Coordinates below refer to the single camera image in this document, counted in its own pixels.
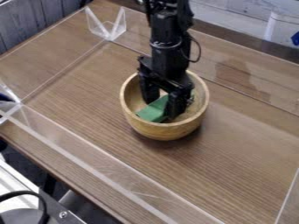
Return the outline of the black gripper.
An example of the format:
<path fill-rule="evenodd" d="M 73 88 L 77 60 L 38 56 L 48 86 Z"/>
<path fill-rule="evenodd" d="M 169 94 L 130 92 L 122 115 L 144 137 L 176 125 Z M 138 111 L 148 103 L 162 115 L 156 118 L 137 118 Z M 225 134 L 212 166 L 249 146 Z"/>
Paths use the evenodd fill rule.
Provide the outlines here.
<path fill-rule="evenodd" d="M 144 102 L 149 104 L 160 97 L 158 89 L 168 94 L 165 112 L 174 119 L 186 109 L 193 83 L 186 74 L 189 61 L 182 56 L 169 58 L 140 56 L 137 75 Z"/>

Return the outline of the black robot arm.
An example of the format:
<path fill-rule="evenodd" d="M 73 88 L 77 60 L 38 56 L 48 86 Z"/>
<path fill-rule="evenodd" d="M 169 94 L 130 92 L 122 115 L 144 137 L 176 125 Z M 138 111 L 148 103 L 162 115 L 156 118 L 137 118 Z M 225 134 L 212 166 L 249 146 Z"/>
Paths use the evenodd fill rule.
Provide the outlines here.
<path fill-rule="evenodd" d="M 188 0 L 144 0 L 150 27 L 150 56 L 137 58 L 138 84 L 146 107 L 137 112 L 144 120 L 161 123 L 185 112 L 193 83 L 186 74 L 192 37 L 192 10 Z"/>

